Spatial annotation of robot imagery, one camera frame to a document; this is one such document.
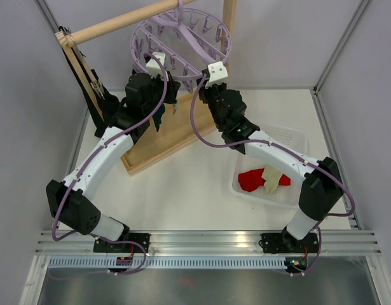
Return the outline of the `purple round clip hanger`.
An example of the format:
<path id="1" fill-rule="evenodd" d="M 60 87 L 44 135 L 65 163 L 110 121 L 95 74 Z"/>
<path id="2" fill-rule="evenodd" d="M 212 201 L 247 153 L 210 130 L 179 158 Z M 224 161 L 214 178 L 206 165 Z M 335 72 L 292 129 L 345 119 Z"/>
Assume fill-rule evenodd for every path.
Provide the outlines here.
<path id="1" fill-rule="evenodd" d="M 214 15 L 196 8 L 174 8 L 138 23 L 130 40 L 133 71 L 146 72 L 146 53 L 166 54 L 165 68 L 192 92 L 209 64 L 228 64 L 232 41 Z"/>

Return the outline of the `wooden rack top rod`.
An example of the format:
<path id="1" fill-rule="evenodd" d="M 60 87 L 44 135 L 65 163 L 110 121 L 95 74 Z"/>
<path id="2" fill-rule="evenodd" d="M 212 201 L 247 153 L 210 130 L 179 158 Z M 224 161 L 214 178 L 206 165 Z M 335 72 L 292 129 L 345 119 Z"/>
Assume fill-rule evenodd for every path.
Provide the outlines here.
<path id="1" fill-rule="evenodd" d="M 92 25 L 72 34 L 68 34 L 66 35 L 65 39 L 70 46 L 79 45 L 142 20 L 148 19 L 152 16 L 177 8 L 179 4 L 188 3 L 191 3 L 191 1 L 159 1 L 118 17 L 103 21 L 99 24 Z"/>

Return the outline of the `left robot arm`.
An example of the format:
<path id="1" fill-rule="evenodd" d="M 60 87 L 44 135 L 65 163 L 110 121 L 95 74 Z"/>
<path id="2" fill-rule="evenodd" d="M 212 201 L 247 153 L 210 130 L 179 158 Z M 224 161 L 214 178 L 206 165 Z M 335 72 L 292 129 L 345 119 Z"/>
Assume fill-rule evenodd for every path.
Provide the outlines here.
<path id="1" fill-rule="evenodd" d="M 139 141 L 150 125 L 160 128 L 167 104 L 177 102 L 180 84 L 169 71 L 151 76 L 134 73 L 125 87 L 126 96 L 118 99 L 106 93 L 106 128 L 98 144 L 72 173 L 62 181 L 51 180 L 46 187 L 51 216 L 51 236 L 60 241 L 59 223 L 72 232 L 96 237 L 116 252 L 130 244 L 130 228 L 103 214 L 92 199 L 114 164 Z"/>

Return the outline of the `wooden rack base tray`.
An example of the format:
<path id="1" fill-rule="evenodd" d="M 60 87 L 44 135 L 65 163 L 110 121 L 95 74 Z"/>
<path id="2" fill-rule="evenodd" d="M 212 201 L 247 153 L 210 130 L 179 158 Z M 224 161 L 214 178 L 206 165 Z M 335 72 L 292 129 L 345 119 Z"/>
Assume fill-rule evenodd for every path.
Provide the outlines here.
<path id="1" fill-rule="evenodd" d="M 192 94 L 178 98 L 178 110 L 166 106 L 159 130 L 153 123 L 137 143 L 121 160 L 130 176 L 133 176 L 198 140 L 190 122 Z"/>

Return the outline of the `wooden rack post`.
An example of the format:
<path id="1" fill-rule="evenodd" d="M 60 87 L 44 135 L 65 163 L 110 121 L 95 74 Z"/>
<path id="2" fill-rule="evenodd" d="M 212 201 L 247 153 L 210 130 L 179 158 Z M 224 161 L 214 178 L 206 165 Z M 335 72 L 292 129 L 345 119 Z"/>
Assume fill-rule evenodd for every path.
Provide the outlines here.
<path id="1" fill-rule="evenodd" d="M 222 22 L 228 28 L 230 36 L 233 36 L 235 17 L 237 11 L 237 0 L 224 0 L 223 1 L 223 14 Z"/>
<path id="2" fill-rule="evenodd" d="M 92 104 L 94 105 L 100 118 L 103 119 L 103 114 L 102 114 L 102 111 L 100 110 L 100 107 L 98 104 L 99 98 L 101 98 L 101 97 L 91 87 L 91 84 L 89 83 L 89 79 L 87 78 L 88 75 L 84 71 L 82 66 L 80 65 L 79 60 L 76 58 L 71 47 L 68 44 L 61 46 L 61 47 L 62 47 L 62 50 L 65 52 L 66 57 L 70 61 L 71 67 L 76 72 L 78 79 L 81 81 L 83 88 L 86 90 L 88 96 L 90 97 Z"/>

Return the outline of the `aluminium mounting rail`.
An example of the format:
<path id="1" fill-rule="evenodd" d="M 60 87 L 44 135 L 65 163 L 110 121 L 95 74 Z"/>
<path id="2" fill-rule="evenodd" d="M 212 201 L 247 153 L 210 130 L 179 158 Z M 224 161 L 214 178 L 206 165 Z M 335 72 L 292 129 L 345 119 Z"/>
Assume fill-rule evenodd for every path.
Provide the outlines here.
<path id="1" fill-rule="evenodd" d="M 151 231 L 149 254 L 174 255 L 258 255 L 263 231 Z M 62 241 L 53 241 L 43 231 L 35 246 L 36 255 L 93 254 L 94 238 L 73 234 Z M 370 230 L 323 230 L 321 254 L 324 256 L 380 256 L 376 235 Z"/>

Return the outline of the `wooden rack right post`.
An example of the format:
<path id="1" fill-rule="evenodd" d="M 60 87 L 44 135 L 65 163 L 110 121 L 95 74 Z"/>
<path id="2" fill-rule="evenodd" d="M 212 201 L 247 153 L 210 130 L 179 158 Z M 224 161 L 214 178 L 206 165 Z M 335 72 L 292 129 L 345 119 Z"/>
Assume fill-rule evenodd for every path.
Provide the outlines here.
<path id="1" fill-rule="evenodd" d="M 222 22 L 228 28 L 230 36 L 233 36 L 235 17 L 237 11 L 237 0 L 224 0 L 223 1 L 223 14 Z"/>

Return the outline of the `black shorts on hanger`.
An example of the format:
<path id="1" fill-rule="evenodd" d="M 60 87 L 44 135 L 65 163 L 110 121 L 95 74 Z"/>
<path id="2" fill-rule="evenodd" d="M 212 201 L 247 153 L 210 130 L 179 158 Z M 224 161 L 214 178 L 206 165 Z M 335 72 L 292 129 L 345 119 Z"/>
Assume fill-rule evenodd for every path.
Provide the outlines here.
<path id="1" fill-rule="evenodd" d="M 99 101 L 98 101 L 100 110 L 102 111 L 102 114 L 103 114 L 103 119 L 101 119 L 98 112 L 96 111 L 94 105 L 92 104 L 92 101 L 91 101 L 90 97 L 88 96 L 86 90 L 83 88 L 81 81 L 78 79 L 76 72 L 71 67 L 71 63 L 68 60 L 68 58 L 66 57 L 64 51 L 63 51 L 63 54 L 65 56 L 65 59 L 67 60 L 67 63 L 69 64 L 69 67 L 71 68 L 71 71 L 72 71 L 74 77 L 76 78 L 76 81 L 77 81 L 79 87 L 81 88 L 82 94 L 85 98 L 88 112 L 89 112 L 90 117 L 91 117 L 91 119 L 94 123 L 94 126 L 95 126 L 94 135 L 97 138 L 99 138 L 99 137 L 103 136 L 105 129 L 109 126 L 109 122 L 110 122 L 111 118 L 116 113 L 117 106 L 119 104 L 119 99 L 115 95 L 111 94 L 107 90 L 107 88 L 102 84 L 103 88 L 104 88 L 104 98 L 99 98 Z M 91 70 L 95 74 L 95 76 L 98 77 L 96 71 L 94 69 L 91 69 Z"/>

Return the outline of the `green christmas sock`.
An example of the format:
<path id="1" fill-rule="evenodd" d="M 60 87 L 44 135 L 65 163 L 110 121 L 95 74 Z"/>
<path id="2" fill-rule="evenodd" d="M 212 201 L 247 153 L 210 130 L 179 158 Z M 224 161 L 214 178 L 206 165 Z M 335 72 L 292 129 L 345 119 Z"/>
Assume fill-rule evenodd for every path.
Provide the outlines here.
<path id="1" fill-rule="evenodd" d="M 153 115 L 153 122 L 154 122 L 154 126 L 155 126 L 157 132 L 159 132 L 159 130 L 160 130 L 161 119 L 162 119 L 162 116 L 164 115 L 164 113 L 165 113 L 165 105 L 161 104 L 161 106 L 158 108 L 158 110 Z"/>

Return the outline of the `cream sock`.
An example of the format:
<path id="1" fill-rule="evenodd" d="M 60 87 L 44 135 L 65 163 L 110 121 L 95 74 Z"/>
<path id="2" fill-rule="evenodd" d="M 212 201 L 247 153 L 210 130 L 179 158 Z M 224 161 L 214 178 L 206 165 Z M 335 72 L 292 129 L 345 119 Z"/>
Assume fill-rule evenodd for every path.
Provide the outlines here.
<path id="1" fill-rule="evenodd" d="M 172 104 L 172 108 L 173 108 L 173 115 L 175 115 L 178 111 L 179 104 L 178 103 Z"/>
<path id="2" fill-rule="evenodd" d="M 264 180 L 263 186 L 268 194 L 273 194 L 276 191 L 281 177 L 282 172 L 275 167 L 270 165 L 264 167 L 262 173 L 262 179 Z"/>

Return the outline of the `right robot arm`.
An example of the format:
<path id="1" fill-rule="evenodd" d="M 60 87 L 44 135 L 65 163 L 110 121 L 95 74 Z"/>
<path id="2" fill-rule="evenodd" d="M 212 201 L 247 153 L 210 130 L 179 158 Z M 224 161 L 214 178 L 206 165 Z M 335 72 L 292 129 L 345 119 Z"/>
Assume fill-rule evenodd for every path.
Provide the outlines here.
<path id="1" fill-rule="evenodd" d="M 299 187 L 297 212 L 280 234 L 281 247 L 298 250 L 343 195 L 335 160 L 317 160 L 274 140 L 245 117 L 247 106 L 239 91 L 228 89 L 226 84 L 206 86 L 201 79 L 197 83 L 196 96 L 208 106 L 224 140 L 220 146 L 262 160 Z"/>

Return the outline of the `red sock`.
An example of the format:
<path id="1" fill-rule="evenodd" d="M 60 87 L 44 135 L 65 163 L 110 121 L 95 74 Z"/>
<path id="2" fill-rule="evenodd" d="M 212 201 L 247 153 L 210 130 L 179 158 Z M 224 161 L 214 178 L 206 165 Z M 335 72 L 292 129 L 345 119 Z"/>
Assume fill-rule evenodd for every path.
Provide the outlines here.
<path id="1" fill-rule="evenodd" d="M 238 175 L 238 182 L 242 190 L 247 192 L 253 192 L 259 187 L 264 187 L 264 180 L 262 179 L 262 173 L 264 168 L 258 168 L 249 170 L 248 172 L 240 173 Z M 291 179 L 282 174 L 278 186 L 290 186 Z"/>

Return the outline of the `wooden rack left post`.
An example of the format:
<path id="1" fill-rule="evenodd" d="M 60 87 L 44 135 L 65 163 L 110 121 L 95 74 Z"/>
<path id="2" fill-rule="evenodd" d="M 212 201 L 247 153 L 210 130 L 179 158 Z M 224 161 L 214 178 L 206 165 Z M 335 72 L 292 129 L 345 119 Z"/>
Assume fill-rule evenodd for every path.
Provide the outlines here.
<path id="1" fill-rule="evenodd" d="M 100 107 L 98 104 L 99 98 L 101 98 L 101 97 L 91 87 L 91 84 L 89 83 L 89 79 L 87 78 L 88 75 L 84 71 L 82 66 L 80 65 L 79 60 L 76 58 L 71 47 L 68 44 L 61 46 L 61 47 L 62 47 L 62 50 L 65 52 L 66 57 L 70 61 L 71 67 L 76 72 L 78 79 L 81 81 L 83 88 L 86 90 L 88 96 L 90 97 L 92 104 L 94 105 L 100 118 L 103 119 L 103 114 L 102 114 L 102 111 L 100 110 Z"/>

